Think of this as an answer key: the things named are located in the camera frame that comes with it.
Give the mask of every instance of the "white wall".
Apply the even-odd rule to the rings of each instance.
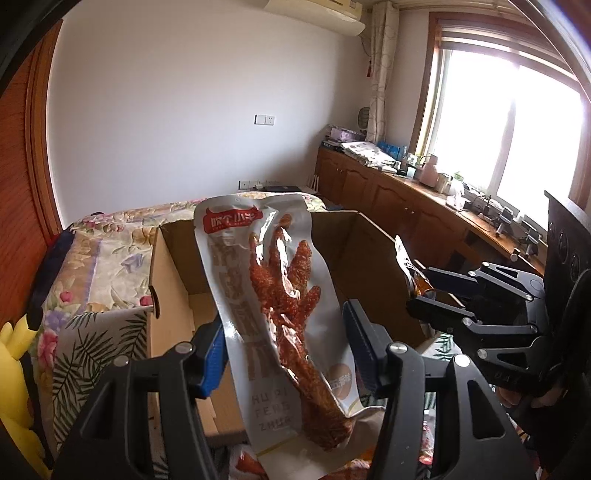
[[[65,225],[232,193],[240,179],[302,184],[323,127],[356,126],[370,88],[360,40],[265,3],[83,0],[67,15],[47,115]]]

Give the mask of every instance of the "curtain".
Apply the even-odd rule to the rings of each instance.
[[[380,2],[372,9],[371,101],[366,140],[377,143],[384,140],[386,132],[384,103],[398,38],[398,7]]]

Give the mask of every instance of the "yellow stuffed toy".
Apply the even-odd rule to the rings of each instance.
[[[29,330],[27,317],[21,318],[14,329],[5,323],[0,330],[0,420],[23,457],[44,479],[50,471],[43,463],[45,451],[39,437],[30,430],[33,418],[29,413],[29,393],[20,358],[35,337]]]

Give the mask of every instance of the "blue gripper pad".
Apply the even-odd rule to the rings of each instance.
[[[369,321],[359,300],[343,304],[343,321],[363,384],[375,394],[382,387],[380,375],[387,362],[386,348],[392,340],[383,326]]]
[[[208,398],[222,379],[228,361],[226,338],[219,316],[207,325],[200,327],[197,335],[196,354],[203,361],[203,378],[198,386],[199,398]]]

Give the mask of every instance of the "red logo label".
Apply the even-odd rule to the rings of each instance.
[[[213,213],[208,208],[203,217],[203,229],[205,233],[215,233],[233,226],[248,226],[259,218],[262,218],[262,211],[256,207],[249,210],[225,210],[219,213]]]

